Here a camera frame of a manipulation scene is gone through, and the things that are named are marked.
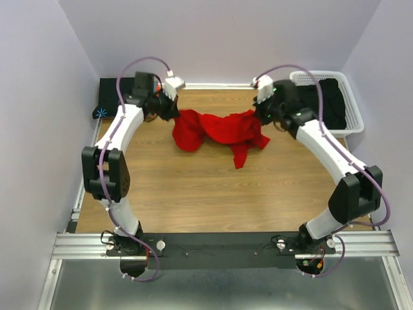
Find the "red t-shirt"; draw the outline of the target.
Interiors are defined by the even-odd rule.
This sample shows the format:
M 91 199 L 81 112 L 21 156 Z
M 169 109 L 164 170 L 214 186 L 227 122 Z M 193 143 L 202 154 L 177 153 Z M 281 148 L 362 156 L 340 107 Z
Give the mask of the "red t-shirt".
M 225 117 L 201 114 L 192 109 L 181 110 L 174 122 L 172 137 L 179 149 L 195 152 L 208 138 L 230 147 L 237 169 L 243 168 L 250 149 L 263 150 L 270 142 L 270 138 L 262 134 L 261 123 L 253 110 Z

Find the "folded black t-shirt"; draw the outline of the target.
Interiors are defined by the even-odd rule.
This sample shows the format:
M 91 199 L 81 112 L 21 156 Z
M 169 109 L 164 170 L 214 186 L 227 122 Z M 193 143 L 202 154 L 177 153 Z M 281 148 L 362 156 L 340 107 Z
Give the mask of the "folded black t-shirt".
M 116 81 L 116 78 L 100 79 L 97 106 L 92 112 L 93 119 L 112 119 L 116 116 L 119 106 Z M 132 94 L 133 85 L 132 77 L 124 77 L 120 80 L 120 91 L 125 103 L 126 97 Z

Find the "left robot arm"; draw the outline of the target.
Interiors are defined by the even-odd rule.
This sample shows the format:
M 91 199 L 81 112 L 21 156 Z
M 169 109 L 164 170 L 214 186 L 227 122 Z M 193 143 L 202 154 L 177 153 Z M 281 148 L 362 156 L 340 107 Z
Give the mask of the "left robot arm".
M 105 207 L 114 226 L 114 241 L 122 247 L 131 242 L 133 254 L 142 249 L 150 254 L 156 252 L 143 241 L 141 222 L 134 215 L 127 197 L 130 173 L 125 151 L 147 114 L 156 114 L 163 120 L 178 116 L 178 91 L 185 87 L 184 80 L 170 69 L 159 89 L 154 85 L 156 79 L 157 76 L 151 76 L 147 85 L 134 87 L 131 94 L 122 93 L 118 79 L 119 106 L 113 121 L 94 146 L 85 147 L 81 152 L 85 191 Z

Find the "black clothes in basket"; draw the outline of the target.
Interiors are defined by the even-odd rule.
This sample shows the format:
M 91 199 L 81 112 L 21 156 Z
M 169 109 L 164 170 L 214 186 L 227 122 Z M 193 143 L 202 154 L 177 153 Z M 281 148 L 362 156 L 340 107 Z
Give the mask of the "black clothes in basket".
M 323 95 L 323 122 L 329 130 L 343 130 L 347 127 L 345 101 L 334 78 L 319 81 Z M 319 100 L 315 85 L 297 86 L 299 100 L 304 107 L 318 113 Z

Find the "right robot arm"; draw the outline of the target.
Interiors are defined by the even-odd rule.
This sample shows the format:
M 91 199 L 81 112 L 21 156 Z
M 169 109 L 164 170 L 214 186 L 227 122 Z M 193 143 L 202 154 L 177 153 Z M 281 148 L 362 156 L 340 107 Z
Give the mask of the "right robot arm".
M 352 221 L 380 206 L 383 173 L 377 166 L 366 166 L 333 137 L 309 107 L 302 107 L 297 86 L 291 80 L 273 81 L 268 76 L 255 78 L 253 100 L 256 118 L 263 125 L 279 123 L 321 162 L 336 188 L 327 208 L 300 226 L 297 245 L 309 251 Z

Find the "aluminium frame rail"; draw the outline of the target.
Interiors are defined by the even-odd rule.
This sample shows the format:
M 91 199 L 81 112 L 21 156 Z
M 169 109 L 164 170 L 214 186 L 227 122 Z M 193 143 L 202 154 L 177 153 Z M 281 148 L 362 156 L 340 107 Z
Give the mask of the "aluminium frame rail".
M 390 231 L 342 231 L 332 237 L 330 245 L 323 245 L 324 250 L 314 249 L 303 252 L 292 248 L 295 232 L 222 232 L 222 233 L 146 233 L 144 240 L 152 248 L 162 241 L 158 252 L 160 257 L 166 257 L 171 250 L 181 256 L 191 254 L 245 254 L 261 256 L 262 254 L 294 255 L 296 258 L 307 258 L 325 254 L 326 257 L 380 257 L 399 256 L 399 251 Z M 64 233 L 55 238 L 52 251 L 53 259 L 104 259 L 130 258 L 122 250 L 109 253 L 106 244 L 109 233 L 81 234 Z

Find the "white plastic laundry basket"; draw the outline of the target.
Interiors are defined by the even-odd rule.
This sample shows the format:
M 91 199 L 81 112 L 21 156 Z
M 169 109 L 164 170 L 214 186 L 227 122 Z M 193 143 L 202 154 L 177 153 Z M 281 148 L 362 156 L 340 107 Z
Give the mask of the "white plastic laundry basket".
M 356 99 L 352 93 L 352 89 L 350 87 L 347 77 L 343 73 L 337 71 L 313 70 L 311 71 L 311 73 L 318 81 L 327 78 L 335 79 L 337 81 L 338 89 L 340 89 L 343 95 L 345 105 L 344 117 L 346 121 L 346 127 L 344 129 L 331 129 L 327 125 L 326 117 L 323 117 L 323 121 L 325 125 L 328 127 L 329 131 L 332 133 L 332 135 L 336 138 L 344 138 L 351 134 L 363 132 L 365 129 L 363 119 L 361 117 L 358 105 L 356 103 Z

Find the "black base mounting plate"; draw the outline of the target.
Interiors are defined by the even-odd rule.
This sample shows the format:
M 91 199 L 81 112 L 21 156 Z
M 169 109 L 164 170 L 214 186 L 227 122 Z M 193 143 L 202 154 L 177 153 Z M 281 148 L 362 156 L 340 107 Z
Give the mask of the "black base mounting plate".
M 304 268 L 319 274 L 322 260 L 335 253 L 331 236 L 305 245 L 298 232 L 145 233 L 141 243 L 110 233 L 101 236 L 106 255 L 119 257 L 124 273 L 145 269 Z

